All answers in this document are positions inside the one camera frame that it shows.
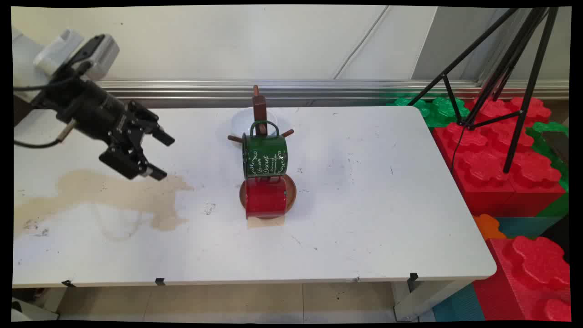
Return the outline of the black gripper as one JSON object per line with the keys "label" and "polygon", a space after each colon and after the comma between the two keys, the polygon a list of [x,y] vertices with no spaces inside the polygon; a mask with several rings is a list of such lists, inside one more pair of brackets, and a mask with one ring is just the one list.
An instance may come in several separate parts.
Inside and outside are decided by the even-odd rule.
{"label": "black gripper", "polygon": [[[167,147],[175,143],[160,126],[157,114],[137,101],[130,101],[128,106],[96,83],[81,77],[61,81],[56,87],[44,90],[43,103],[56,110],[58,120],[65,124],[74,120],[78,131],[107,145],[133,146],[127,133],[130,121],[131,126],[152,135]],[[167,172],[152,164],[140,151],[109,147],[99,155],[99,160],[128,180],[143,176],[161,181],[167,177]]]}

